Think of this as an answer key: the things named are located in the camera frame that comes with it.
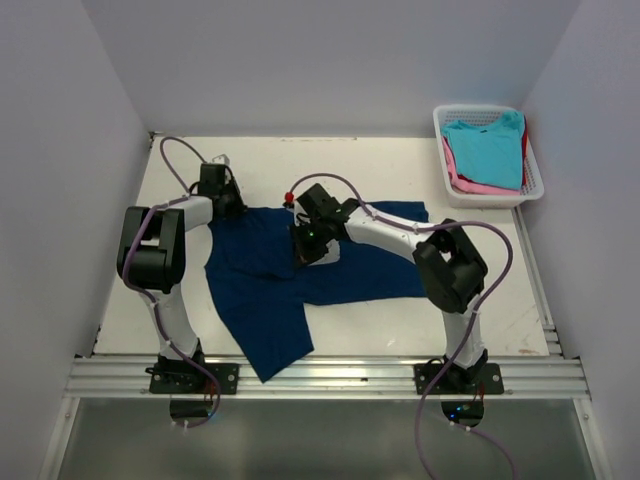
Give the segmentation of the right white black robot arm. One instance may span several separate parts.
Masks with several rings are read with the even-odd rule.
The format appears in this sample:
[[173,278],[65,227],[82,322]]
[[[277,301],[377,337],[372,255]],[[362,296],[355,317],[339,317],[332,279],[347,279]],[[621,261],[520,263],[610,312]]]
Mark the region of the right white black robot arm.
[[375,247],[415,265],[427,298],[442,312],[444,359],[451,361],[447,384],[464,393],[480,382],[488,352],[471,316],[488,267],[461,227],[452,220],[413,222],[355,198],[339,202],[318,183],[300,196],[287,192],[284,206],[294,212],[289,231],[298,267],[337,261],[341,241]]

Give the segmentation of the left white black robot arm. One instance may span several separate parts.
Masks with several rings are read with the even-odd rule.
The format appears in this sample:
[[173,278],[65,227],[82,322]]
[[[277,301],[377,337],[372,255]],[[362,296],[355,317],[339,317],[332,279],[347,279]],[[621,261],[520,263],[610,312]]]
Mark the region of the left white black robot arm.
[[235,176],[226,163],[204,163],[193,191],[151,207],[126,210],[117,273],[146,303],[159,338],[159,357],[179,361],[172,379],[185,392],[201,390],[207,367],[196,360],[201,342],[188,318],[181,283],[186,273],[186,235],[216,219],[244,213]]

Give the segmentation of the navy blue printed t-shirt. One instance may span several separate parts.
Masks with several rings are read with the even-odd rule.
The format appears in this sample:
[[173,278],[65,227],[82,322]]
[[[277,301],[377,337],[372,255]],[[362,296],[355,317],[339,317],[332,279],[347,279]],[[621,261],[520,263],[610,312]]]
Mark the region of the navy blue printed t-shirt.
[[283,208],[250,208],[208,228],[204,267],[215,309],[261,382],[314,349],[304,307],[425,295],[417,269],[384,250],[342,242],[334,263],[298,268]]

